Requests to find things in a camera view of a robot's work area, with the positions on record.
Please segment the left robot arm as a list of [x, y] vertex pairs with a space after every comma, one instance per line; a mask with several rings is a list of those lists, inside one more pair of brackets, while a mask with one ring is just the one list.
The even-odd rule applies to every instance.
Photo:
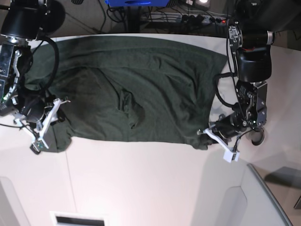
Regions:
[[[226, 55], [230, 72], [214, 76], [213, 86], [219, 101], [233, 112], [228, 116], [221, 114], [207, 129], [198, 131], [224, 149], [223, 158], [227, 162], [238, 161], [238, 144], [242, 136], [258, 135], [257, 139], [251, 139], [253, 145], [260, 145], [265, 139], [267, 79], [272, 74], [270, 48], [275, 33], [252, 21], [261, 3], [260, 0], [237, 0], [233, 15], [226, 19]], [[235, 104], [224, 101], [218, 90], [219, 80], [228, 77], [234, 85]]]

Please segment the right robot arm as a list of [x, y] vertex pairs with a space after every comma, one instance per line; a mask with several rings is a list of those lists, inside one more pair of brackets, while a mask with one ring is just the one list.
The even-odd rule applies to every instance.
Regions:
[[[68, 99], [49, 93], [59, 67], [59, 49], [49, 35], [58, 30], [65, 20], [65, 9], [56, 0], [12, 0], [1, 5], [7, 11], [0, 34], [6, 41], [0, 47], [0, 115], [12, 115], [14, 128], [25, 131], [32, 139], [30, 149], [57, 153], [51, 126], [63, 122], [60, 110]], [[35, 51], [30, 41], [48, 43], [54, 50], [54, 67], [46, 84], [38, 90], [25, 86], [25, 75], [33, 65]]]

